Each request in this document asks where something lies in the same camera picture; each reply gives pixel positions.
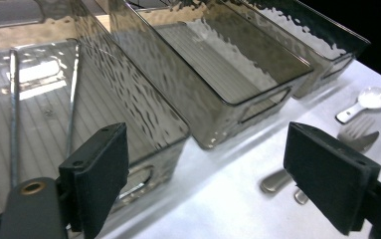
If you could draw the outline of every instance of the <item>fork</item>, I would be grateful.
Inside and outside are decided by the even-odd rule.
[[[341,130],[339,131],[336,138],[338,138],[340,141],[344,142],[348,146],[356,149],[359,152],[364,152],[367,149],[369,149],[372,146],[372,143],[370,143],[367,146],[356,146],[355,141],[365,135],[366,131],[374,124],[374,119],[371,117],[364,117],[364,118],[356,118],[351,123],[345,124]],[[307,195],[304,194],[304,192],[301,191],[301,189],[298,189],[294,193],[294,199],[298,204],[304,205],[308,201]]]

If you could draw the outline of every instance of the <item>white table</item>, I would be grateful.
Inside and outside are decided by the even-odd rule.
[[[289,100],[275,116],[243,131],[211,151],[190,138],[171,181],[113,213],[100,238],[346,238],[309,201],[292,198],[295,183],[274,197],[259,188],[283,167],[290,121],[303,122],[336,136],[334,116],[355,103],[367,86],[381,87],[381,76],[354,62],[328,92]],[[381,164],[381,111],[366,112],[380,136],[366,156]],[[367,238],[367,221],[349,238]]]

